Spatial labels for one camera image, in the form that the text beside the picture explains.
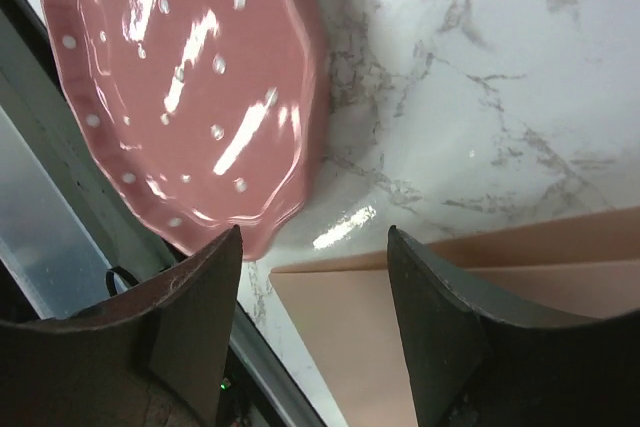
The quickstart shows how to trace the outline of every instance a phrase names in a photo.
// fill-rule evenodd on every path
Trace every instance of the pink plate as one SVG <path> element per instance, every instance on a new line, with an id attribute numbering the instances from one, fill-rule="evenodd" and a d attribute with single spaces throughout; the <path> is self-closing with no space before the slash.
<path id="1" fill-rule="evenodd" d="M 91 153 L 186 254 L 233 224 L 264 254 L 310 193 L 328 115 L 315 0 L 42 0 Z"/>

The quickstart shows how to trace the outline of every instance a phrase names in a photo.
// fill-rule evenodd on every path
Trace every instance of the dish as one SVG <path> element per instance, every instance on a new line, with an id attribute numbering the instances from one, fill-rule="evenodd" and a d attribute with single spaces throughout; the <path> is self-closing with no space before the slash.
<path id="1" fill-rule="evenodd" d="M 131 211 L 192 254 L 260 257 L 304 204 L 328 117 L 315 0 L 42 0 L 65 95 Z"/>

